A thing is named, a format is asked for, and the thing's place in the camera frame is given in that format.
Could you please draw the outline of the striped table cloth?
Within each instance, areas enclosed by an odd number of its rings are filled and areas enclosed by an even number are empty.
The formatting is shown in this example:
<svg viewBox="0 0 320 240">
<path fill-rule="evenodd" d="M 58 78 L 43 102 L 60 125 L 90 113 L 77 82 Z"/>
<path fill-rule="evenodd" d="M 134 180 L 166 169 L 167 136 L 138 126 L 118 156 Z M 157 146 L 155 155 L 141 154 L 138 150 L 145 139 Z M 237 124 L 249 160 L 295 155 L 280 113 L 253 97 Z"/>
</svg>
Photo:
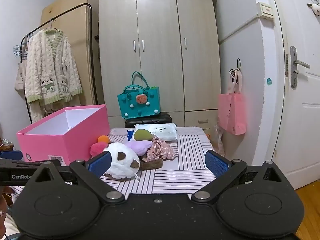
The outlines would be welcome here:
<svg viewBox="0 0 320 240">
<path fill-rule="evenodd" d="M 215 179 L 205 165 L 205 154 L 213 147 L 203 129 L 177 127 L 177 140 L 169 143 L 176 158 L 165 160 L 156 170 L 138 172 L 138 179 L 117 181 L 109 176 L 100 179 L 126 197 L 131 194 L 192 194 Z"/>
</svg>

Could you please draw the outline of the purple plush toy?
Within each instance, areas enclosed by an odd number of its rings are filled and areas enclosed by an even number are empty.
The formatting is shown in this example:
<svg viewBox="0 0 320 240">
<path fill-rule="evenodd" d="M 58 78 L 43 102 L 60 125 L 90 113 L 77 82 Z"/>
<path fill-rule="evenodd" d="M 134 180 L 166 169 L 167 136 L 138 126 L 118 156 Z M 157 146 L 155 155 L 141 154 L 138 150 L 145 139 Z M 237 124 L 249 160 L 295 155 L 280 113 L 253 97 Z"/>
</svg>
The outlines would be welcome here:
<svg viewBox="0 0 320 240">
<path fill-rule="evenodd" d="M 151 148 L 153 142 L 150 140 L 128 141 L 125 143 L 125 145 L 131 148 L 136 153 L 136 155 L 141 157 L 146 154 L 146 152 Z"/>
</svg>

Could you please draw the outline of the cream fluffy cardigan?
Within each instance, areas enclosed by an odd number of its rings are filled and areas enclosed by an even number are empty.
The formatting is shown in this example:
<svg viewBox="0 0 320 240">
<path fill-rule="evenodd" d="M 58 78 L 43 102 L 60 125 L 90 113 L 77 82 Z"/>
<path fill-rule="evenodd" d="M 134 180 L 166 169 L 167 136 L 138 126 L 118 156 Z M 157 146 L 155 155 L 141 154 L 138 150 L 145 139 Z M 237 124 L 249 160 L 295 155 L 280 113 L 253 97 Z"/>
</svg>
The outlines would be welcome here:
<svg viewBox="0 0 320 240">
<path fill-rule="evenodd" d="M 32 122 L 68 106 L 79 106 L 83 93 L 80 76 L 67 36 L 48 28 L 28 43 L 25 98 Z"/>
</svg>

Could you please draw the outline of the pink floral cloth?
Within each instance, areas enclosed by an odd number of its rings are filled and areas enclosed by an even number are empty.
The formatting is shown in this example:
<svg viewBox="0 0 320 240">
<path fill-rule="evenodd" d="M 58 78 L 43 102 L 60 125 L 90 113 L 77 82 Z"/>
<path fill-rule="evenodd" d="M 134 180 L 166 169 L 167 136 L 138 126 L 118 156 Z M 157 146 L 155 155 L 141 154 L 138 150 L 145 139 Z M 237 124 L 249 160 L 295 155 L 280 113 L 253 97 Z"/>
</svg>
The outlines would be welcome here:
<svg viewBox="0 0 320 240">
<path fill-rule="evenodd" d="M 151 147 L 147 150 L 146 154 L 142 156 L 144 162 L 156 161 L 158 159 L 174 160 L 176 155 L 172 147 L 165 141 L 154 137 Z"/>
</svg>

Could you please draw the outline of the pink fluffy heart plush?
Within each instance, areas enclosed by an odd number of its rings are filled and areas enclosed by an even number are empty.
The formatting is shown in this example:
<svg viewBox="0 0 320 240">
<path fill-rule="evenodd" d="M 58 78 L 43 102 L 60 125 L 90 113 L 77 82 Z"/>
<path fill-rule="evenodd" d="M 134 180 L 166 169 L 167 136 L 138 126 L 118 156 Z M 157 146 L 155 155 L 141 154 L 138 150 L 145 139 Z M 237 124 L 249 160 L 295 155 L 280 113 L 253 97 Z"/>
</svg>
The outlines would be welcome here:
<svg viewBox="0 0 320 240">
<path fill-rule="evenodd" d="M 91 157 L 95 157 L 99 154 L 101 154 L 105 148 L 107 148 L 108 143 L 106 142 L 96 142 L 95 144 L 91 145 L 89 148 L 89 153 L 91 155 Z"/>
</svg>

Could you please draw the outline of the teal felt handbag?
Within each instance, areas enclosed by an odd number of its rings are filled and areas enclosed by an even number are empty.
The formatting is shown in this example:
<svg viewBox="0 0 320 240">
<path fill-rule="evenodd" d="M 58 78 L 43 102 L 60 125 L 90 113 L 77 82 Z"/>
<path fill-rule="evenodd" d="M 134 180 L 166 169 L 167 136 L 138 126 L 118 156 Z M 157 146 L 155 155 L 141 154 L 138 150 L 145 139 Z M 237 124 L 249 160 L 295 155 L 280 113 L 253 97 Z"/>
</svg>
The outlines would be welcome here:
<svg viewBox="0 0 320 240">
<path fill-rule="evenodd" d="M 145 87 L 134 83 L 136 75 L 140 76 Z M 159 87 L 150 87 L 144 76 L 138 71 L 132 73 L 131 85 L 126 86 L 117 98 L 123 119 L 143 118 L 161 112 Z"/>
</svg>

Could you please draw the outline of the orange plush ball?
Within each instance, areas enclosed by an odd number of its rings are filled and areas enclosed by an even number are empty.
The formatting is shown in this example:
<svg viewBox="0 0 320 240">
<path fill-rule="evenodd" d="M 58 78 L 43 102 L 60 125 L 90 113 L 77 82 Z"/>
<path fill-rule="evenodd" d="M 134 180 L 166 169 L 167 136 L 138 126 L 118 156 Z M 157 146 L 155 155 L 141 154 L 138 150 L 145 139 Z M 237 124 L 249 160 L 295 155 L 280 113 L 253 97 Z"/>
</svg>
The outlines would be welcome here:
<svg viewBox="0 0 320 240">
<path fill-rule="evenodd" d="M 110 143 L 110 139 L 109 139 L 109 137 L 107 135 L 101 135 L 97 139 L 97 142 L 103 142 L 103 143 L 109 144 Z"/>
</svg>

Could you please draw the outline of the white soft cotton tissue pack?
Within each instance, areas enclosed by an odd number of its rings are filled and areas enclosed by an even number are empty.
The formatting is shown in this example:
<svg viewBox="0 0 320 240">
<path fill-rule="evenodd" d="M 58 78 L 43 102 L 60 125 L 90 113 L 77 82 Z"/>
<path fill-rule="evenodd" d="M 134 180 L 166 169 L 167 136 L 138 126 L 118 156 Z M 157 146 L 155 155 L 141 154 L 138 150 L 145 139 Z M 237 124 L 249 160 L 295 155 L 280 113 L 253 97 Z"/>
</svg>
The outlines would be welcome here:
<svg viewBox="0 0 320 240">
<path fill-rule="evenodd" d="M 164 141 L 177 140 L 177 132 L 175 124 L 139 124 L 135 127 L 135 132 L 139 129 L 149 131 L 152 135 L 155 135 L 158 139 Z"/>
</svg>

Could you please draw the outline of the pink hanging shopping bag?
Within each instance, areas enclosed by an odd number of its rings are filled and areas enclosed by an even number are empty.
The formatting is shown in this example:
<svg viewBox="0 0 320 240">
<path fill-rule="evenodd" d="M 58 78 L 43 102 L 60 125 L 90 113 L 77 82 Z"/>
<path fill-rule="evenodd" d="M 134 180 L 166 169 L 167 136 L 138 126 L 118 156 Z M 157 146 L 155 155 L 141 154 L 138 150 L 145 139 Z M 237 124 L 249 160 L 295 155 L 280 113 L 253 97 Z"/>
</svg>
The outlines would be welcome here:
<svg viewBox="0 0 320 240">
<path fill-rule="evenodd" d="M 242 73 L 239 69 L 230 69 L 227 93 L 218 97 L 218 123 L 226 132 L 233 135 L 246 133 L 246 106 L 242 90 Z"/>
</svg>

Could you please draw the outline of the white brown plush ball toy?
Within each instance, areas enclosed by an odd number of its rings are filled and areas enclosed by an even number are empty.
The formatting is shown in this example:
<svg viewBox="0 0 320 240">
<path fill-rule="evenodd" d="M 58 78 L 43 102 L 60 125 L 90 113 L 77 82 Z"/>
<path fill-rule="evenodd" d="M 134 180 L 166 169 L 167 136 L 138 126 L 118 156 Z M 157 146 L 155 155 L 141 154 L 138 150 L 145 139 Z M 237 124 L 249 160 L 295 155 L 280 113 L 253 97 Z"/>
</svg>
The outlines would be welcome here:
<svg viewBox="0 0 320 240">
<path fill-rule="evenodd" d="M 138 179 L 140 159 L 134 150 L 120 142 L 113 142 L 104 151 L 111 154 L 111 166 L 106 171 L 109 176 L 116 180 Z"/>
</svg>

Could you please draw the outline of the green egg-shaped plush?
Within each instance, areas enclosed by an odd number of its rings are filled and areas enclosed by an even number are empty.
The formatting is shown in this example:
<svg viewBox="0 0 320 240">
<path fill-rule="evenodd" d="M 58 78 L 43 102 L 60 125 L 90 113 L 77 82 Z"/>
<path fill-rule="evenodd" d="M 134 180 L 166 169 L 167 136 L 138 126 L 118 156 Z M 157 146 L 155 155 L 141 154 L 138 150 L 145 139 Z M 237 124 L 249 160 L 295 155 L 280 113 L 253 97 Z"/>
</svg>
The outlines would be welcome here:
<svg viewBox="0 0 320 240">
<path fill-rule="evenodd" d="M 151 134 L 151 132 L 146 129 L 137 129 L 133 134 L 133 138 L 135 139 L 135 141 L 152 141 L 153 134 Z"/>
</svg>

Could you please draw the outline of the beige three-door wardrobe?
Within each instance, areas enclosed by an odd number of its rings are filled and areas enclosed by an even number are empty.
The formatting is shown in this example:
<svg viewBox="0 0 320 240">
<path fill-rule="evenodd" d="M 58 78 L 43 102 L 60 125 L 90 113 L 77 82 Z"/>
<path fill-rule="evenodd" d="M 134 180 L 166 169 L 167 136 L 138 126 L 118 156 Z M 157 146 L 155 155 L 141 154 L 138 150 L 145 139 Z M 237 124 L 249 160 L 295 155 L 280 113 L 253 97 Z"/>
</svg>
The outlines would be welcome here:
<svg viewBox="0 0 320 240">
<path fill-rule="evenodd" d="M 161 111 L 178 126 L 217 120 L 219 43 L 213 0 L 99 0 L 104 101 L 123 127 L 117 96 L 135 81 L 159 88 Z"/>
</svg>

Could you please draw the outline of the blue wet wipes pack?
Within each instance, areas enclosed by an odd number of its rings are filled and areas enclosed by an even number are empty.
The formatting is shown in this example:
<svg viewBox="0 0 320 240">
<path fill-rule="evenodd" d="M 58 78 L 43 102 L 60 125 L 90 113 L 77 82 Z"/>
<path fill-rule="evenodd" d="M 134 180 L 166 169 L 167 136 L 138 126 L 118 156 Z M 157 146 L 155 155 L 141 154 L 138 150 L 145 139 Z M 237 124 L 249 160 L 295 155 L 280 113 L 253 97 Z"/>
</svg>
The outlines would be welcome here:
<svg viewBox="0 0 320 240">
<path fill-rule="evenodd" d="M 134 134 L 135 134 L 134 130 L 127 130 L 127 140 L 135 141 Z"/>
</svg>

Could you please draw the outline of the light wooden cabinet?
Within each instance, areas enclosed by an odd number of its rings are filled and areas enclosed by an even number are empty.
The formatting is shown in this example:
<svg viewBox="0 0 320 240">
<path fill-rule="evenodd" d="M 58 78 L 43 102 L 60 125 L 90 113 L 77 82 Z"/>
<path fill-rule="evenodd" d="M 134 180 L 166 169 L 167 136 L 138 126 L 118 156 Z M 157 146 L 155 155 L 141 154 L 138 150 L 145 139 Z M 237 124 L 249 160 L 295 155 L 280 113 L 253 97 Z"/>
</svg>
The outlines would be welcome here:
<svg viewBox="0 0 320 240">
<path fill-rule="evenodd" d="M 95 39 L 98 30 L 99 0 L 56 0 L 42 10 L 41 23 L 76 7 L 53 22 L 67 36 L 78 68 L 83 93 L 79 96 L 82 105 L 104 103 L 103 85 L 99 60 L 99 43 Z"/>
</svg>

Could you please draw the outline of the black suitcase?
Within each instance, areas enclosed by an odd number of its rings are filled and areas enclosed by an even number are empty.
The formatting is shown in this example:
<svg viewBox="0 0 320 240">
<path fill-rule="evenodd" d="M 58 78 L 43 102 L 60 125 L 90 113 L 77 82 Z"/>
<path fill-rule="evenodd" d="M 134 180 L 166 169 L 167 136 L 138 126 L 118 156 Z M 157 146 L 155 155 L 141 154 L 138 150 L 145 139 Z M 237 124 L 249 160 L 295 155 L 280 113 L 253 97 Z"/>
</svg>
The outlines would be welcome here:
<svg viewBox="0 0 320 240">
<path fill-rule="evenodd" d="M 172 118 L 167 112 L 161 112 L 157 115 L 132 118 L 125 120 L 125 128 L 135 128 L 139 124 L 171 124 Z"/>
</svg>

